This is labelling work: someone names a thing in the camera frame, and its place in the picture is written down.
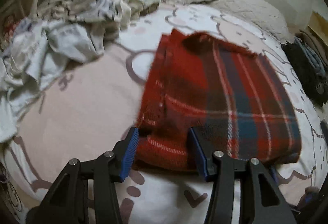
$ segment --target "red object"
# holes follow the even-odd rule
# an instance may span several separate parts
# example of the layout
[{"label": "red object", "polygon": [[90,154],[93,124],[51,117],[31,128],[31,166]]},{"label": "red object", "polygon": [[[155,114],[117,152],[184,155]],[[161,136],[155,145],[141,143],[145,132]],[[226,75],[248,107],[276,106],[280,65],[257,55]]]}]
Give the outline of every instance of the red object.
[{"label": "red object", "polygon": [[162,35],[145,85],[137,126],[148,131],[136,159],[172,169],[195,168],[187,149],[192,126],[233,158],[294,163],[301,135],[293,106],[263,55],[211,37]]}]

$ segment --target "plaid scarf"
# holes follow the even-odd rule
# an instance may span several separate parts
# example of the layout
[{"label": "plaid scarf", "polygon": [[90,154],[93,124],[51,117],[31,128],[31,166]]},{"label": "plaid scarf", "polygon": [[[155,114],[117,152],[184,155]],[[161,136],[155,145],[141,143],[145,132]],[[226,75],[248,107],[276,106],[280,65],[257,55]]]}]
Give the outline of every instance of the plaid scarf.
[{"label": "plaid scarf", "polygon": [[293,106],[263,55],[213,38],[162,35],[145,86],[137,126],[148,135],[136,160],[172,170],[195,168],[186,147],[192,126],[237,159],[294,163],[301,135]]}]

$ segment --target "metal screw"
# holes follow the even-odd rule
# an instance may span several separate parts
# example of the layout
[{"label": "metal screw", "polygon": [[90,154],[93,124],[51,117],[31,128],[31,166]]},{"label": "metal screw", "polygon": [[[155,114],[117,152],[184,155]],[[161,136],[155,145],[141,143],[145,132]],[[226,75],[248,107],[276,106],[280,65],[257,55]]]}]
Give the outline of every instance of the metal screw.
[{"label": "metal screw", "polygon": [[224,153],[223,153],[222,151],[215,151],[215,152],[214,152],[214,155],[215,155],[216,157],[222,157],[222,156],[224,156]]},{"label": "metal screw", "polygon": [[71,165],[71,166],[75,166],[79,161],[76,159],[76,158],[72,158],[68,163]]},{"label": "metal screw", "polygon": [[104,153],[104,155],[106,157],[110,158],[110,157],[113,157],[114,156],[114,152],[113,151],[107,151],[107,152]]},{"label": "metal screw", "polygon": [[257,158],[253,157],[253,158],[251,159],[251,163],[252,163],[253,165],[258,165],[258,164],[260,163],[260,161],[259,161]]}]

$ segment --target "bed sheet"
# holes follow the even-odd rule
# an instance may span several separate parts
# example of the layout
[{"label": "bed sheet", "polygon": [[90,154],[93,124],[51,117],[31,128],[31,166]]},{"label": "bed sheet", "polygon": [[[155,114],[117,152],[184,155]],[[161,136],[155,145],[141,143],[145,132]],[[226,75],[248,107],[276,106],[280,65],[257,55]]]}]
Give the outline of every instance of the bed sheet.
[{"label": "bed sheet", "polygon": [[[250,23],[204,5],[161,4],[107,44],[103,57],[68,68],[23,118],[18,136],[3,148],[1,162],[22,190],[26,208],[33,204],[29,199],[42,200],[68,160],[94,159],[124,137],[136,119],[161,34],[173,27],[184,33],[207,31],[268,57],[295,108],[302,136],[300,160],[278,168],[279,187],[296,205],[306,187],[322,186],[328,161],[318,114],[326,118],[327,111],[316,112],[279,42]],[[92,200],[92,184],[89,189]],[[116,190],[124,224],[199,224],[205,219],[212,184],[195,174],[132,170]],[[239,198],[236,188],[236,205]]]}]

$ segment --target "tartan pattern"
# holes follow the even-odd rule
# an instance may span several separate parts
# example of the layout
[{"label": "tartan pattern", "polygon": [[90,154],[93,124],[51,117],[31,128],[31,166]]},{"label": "tartan pattern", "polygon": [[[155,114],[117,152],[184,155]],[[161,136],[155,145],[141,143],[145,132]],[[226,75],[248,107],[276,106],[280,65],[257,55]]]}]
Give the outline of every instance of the tartan pattern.
[{"label": "tartan pattern", "polygon": [[206,33],[162,35],[137,126],[148,131],[136,159],[172,170],[195,168],[187,131],[233,158],[295,163],[301,135],[293,106],[268,59]]}]

